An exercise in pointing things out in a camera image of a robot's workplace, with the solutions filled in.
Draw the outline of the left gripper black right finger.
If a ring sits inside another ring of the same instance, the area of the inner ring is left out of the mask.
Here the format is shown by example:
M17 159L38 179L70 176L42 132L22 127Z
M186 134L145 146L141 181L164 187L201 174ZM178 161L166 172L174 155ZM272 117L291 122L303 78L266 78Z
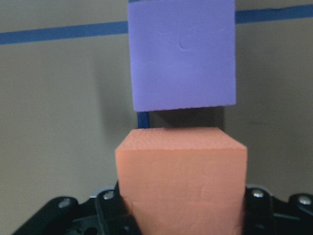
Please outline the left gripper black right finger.
M271 195L260 187L247 186L244 196L244 235L274 235L275 221Z

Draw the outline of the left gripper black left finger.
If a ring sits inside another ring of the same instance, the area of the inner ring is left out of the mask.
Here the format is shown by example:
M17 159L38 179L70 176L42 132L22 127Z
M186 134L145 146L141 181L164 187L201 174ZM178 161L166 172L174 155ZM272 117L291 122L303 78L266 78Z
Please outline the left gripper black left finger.
M95 207L100 227L105 235L140 235L136 219L120 195L119 184L99 193Z

